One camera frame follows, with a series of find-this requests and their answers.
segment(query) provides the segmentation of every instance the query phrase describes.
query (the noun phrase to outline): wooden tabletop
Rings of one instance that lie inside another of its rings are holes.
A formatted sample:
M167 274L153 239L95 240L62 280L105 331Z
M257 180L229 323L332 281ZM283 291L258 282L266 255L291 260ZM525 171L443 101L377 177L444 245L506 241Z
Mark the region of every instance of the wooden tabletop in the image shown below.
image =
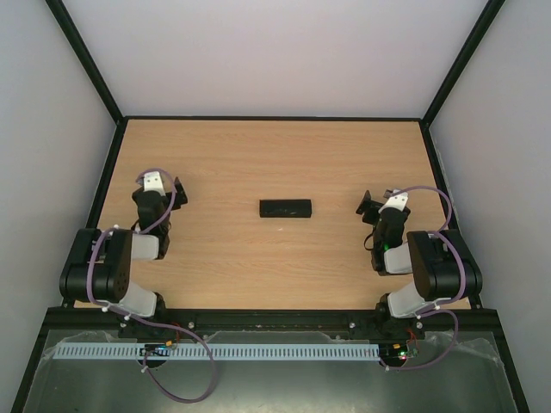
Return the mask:
M434 185L416 122L130 120L100 228L129 228L137 175L179 176L189 204L171 214L162 261L132 280L172 308L373 309L410 275L379 276L356 208L366 189ZM261 219L261 199L312 200L310 219ZM410 194L406 230L437 229L437 195ZM468 308L465 300L455 308Z

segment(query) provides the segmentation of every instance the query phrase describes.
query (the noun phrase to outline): wooden table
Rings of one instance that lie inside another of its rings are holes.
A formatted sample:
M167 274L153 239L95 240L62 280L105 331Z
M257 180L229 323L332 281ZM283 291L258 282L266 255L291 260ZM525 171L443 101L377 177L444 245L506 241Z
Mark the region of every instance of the wooden table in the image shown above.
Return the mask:
M189 204L171 214L162 261L132 279L173 308L372 309L410 275L380 277L356 208L369 189L434 185L416 122L130 120L100 228L136 220L136 176L179 176ZM309 198L310 219L261 219L260 199ZM429 191L410 194L406 230L444 221ZM468 308L466 300L455 308Z

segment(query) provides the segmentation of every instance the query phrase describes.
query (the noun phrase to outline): white wall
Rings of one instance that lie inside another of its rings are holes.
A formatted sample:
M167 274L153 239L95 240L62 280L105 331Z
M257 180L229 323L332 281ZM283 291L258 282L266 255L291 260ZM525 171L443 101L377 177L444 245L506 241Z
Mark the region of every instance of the white wall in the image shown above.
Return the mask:
M509 0L433 126L530 407L549 411L551 2Z
M124 114L419 117L486 0L65 0Z
M43 0L0 2L0 411L86 222L115 125Z

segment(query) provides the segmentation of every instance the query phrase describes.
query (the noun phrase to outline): black metal frame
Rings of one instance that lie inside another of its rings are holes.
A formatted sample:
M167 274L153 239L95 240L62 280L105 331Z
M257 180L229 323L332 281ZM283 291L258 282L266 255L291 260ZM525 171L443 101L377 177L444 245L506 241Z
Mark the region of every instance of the black metal frame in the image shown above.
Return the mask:
M96 227L102 212L103 203L108 192L111 176L115 169L116 160L121 148L122 139L129 120L303 120L303 121L415 121L421 130L427 155L430 160L435 182L438 188L448 193L441 165L439 163L432 137L430 125L442 108L446 98L455 86L474 51L482 41L487 29L491 26L505 0L489 0L474 25L465 44L459 52L455 62L445 77L442 86L436 93L423 119L418 118L325 118L325 117L272 117L272 116L123 116L115 99L111 95L107 84L98 70L93 58L77 31L71 16L61 0L45 0L54 17L65 33L71 47L78 56L83 68L96 87L107 110L116 124L115 135L109 149L108 157L103 168L102 176L96 191L88 227ZM450 228L457 228L457 221L453 215ZM499 355L505 364L505 371L511 386L513 397L518 411L529 411L520 381L515 370L513 360L505 335L494 310L483 309L480 297L469 297L472 309L459 310L454 313L459 318L461 331L491 331L495 337ZM217 330L298 330L322 331L330 336L339 335L348 339L369 339L375 343L394 342L396 337L381 338L370 326L375 320L375 310L361 311L234 311L234 310L177 310L169 309L170 319L187 325L189 321L195 324L195 331L199 334L212 334ZM356 326L351 329L350 322ZM64 303L61 307L50 308L40 329L33 352L24 373L19 392L12 408L12 413L23 411L28 392L32 385L34 371L38 366L47 334L50 330L118 330L120 322L114 314L104 314L93 309L75 309L72 303ZM452 327L446 315L437 315L424 319L424 329L448 330Z

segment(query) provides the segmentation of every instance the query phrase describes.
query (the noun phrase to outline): white slotted strip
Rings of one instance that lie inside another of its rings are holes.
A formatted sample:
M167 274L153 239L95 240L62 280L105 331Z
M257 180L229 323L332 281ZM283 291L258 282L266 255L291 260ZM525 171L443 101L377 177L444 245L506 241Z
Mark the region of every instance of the white slotted strip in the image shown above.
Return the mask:
M376 344L209 344L215 360L220 361L378 361ZM54 359L63 360L137 360L145 344L123 342L64 342L58 345ZM181 343L174 350L157 350L150 360L208 360L200 344Z

